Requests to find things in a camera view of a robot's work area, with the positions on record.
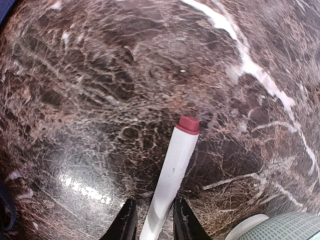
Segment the navy blue student backpack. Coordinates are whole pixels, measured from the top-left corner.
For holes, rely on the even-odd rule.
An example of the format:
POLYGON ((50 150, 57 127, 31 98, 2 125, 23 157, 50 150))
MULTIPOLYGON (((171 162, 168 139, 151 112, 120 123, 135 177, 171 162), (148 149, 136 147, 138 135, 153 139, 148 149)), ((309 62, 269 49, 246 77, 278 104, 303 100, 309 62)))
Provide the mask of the navy blue student backpack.
MULTIPOLYGON (((15 4, 15 0, 0 1, 0 26, 2 26, 15 4)), ((10 231, 16 221, 17 210, 13 198, 6 188, 4 182, 0 181, 0 236, 2 232, 10 231)))

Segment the white marker red cap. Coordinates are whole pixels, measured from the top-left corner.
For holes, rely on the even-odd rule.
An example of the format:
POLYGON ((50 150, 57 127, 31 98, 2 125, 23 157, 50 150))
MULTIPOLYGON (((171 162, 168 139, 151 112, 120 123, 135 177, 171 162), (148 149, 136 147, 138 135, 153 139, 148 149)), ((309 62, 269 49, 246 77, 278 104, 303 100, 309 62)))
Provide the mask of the white marker red cap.
POLYGON ((157 240, 181 187, 199 137, 200 121, 182 116, 174 127, 139 239, 157 240))

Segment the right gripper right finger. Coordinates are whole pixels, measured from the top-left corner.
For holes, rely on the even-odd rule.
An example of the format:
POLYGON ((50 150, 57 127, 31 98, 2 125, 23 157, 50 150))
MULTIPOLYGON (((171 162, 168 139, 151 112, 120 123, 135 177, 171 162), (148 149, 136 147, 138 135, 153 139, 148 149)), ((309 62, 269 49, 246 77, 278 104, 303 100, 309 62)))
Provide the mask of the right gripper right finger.
POLYGON ((211 240, 182 197, 176 197, 173 202, 173 239, 211 240))

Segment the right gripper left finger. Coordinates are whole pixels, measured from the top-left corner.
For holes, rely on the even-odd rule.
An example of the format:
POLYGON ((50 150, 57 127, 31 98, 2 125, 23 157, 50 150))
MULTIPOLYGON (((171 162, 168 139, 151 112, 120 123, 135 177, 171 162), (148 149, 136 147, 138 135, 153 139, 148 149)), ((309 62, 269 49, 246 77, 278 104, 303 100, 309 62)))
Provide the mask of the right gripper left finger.
POLYGON ((128 198, 100 240, 135 240, 138 214, 136 201, 128 198))

